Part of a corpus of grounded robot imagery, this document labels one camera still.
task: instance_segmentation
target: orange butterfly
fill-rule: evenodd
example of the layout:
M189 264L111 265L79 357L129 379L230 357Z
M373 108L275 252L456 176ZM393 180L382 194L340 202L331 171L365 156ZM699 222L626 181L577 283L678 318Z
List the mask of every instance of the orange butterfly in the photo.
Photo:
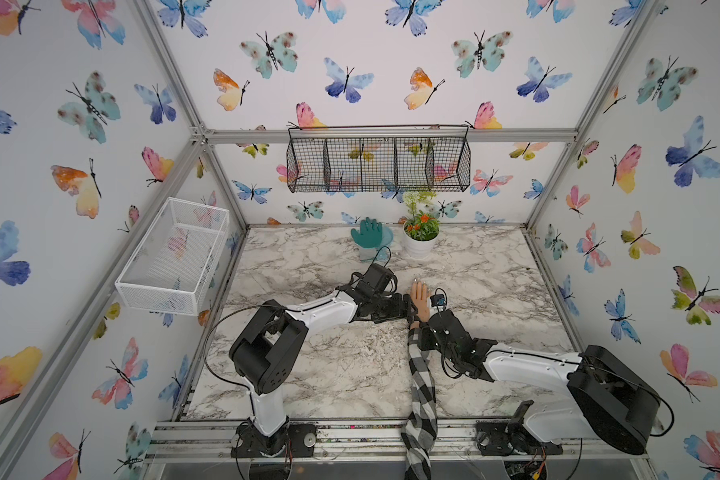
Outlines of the orange butterfly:
M96 183L96 174L94 173L94 159L88 159L90 166L90 175L76 170L75 168L52 166L52 175L56 180L56 185L61 191L68 192L71 197L77 197L77 214L96 218L99 213L99 198L101 198L101 190Z

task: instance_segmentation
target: metal bar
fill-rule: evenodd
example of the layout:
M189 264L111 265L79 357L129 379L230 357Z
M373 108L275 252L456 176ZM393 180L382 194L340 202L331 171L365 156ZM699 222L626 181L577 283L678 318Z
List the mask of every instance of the metal bar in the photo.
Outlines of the metal bar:
M535 227L539 216L541 216L547 208L550 198L553 195L552 192L555 187L557 187L557 181L562 177L566 167L570 164L570 159L573 157L572 153L582 148L586 139L586 133L590 130L595 118L599 114L611 85L621 75L638 42L645 36L645 33L648 32L651 21L659 14L661 8L663 8L662 0L645 0L640 5L637 14L635 14L630 21L630 26L621 40L619 40L614 54L611 55L608 65L600 77L600 81L597 83L595 91L592 93L581 118L579 118L576 124L576 131L578 131L580 135L574 140L574 144L568 147L558 159L552 170L552 175L550 175L550 178L544 185L544 192L541 193L538 202L530 212L530 216L528 216L528 227Z
M24 400L19 410L10 418L0 434L0 480L7 480L10 471L39 427L45 413L61 390L77 360L91 338L102 309L115 292L115 279L135 251L141 237L152 225L160 208L168 197L179 191L184 179L195 164L201 151L199 142L188 141L176 158L176 166L170 172L152 205L142 213L141 222L132 227L128 241L118 250L114 261L104 272L94 293L88 298L77 318L70 324L58 348L49 358L43 371L38 375L28 392L22 392Z
M207 135L211 144L287 144L289 130L214 130ZM310 128L294 130L293 138L463 138L454 129L421 130L417 128ZM576 139L574 128L470 128L467 140L482 142L551 141L570 142Z

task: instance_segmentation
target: black wire basket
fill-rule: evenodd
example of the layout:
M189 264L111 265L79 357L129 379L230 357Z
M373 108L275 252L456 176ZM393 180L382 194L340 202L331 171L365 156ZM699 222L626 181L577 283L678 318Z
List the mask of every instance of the black wire basket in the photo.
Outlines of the black wire basket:
M400 131L390 134L390 127ZM470 182L469 127L448 125L443 126L448 130L416 131L410 127L413 125L290 128L288 188L291 192L466 190ZM384 133L373 132L380 128ZM298 136L308 130L309 136ZM315 130L322 130L319 136Z

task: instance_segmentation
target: white flower pot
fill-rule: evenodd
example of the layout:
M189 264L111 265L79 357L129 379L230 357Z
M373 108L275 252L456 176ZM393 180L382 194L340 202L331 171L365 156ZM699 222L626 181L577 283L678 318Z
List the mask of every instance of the white flower pot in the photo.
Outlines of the white flower pot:
M422 242L420 240L414 240L410 236L404 234L403 247L405 248L405 251L408 252L408 255L410 255L411 257L415 258L416 260L423 260L427 258L430 252L432 252L434 243L437 240L438 238L435 237L432 240Z

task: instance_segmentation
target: green glove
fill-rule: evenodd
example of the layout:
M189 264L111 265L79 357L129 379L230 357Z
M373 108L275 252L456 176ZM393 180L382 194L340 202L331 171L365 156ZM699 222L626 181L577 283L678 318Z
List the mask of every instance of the green glove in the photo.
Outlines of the green glove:
M352 238L362 248L376 248L382 244L382 225L366 216L365 220L360 220L359 232L352 229Z

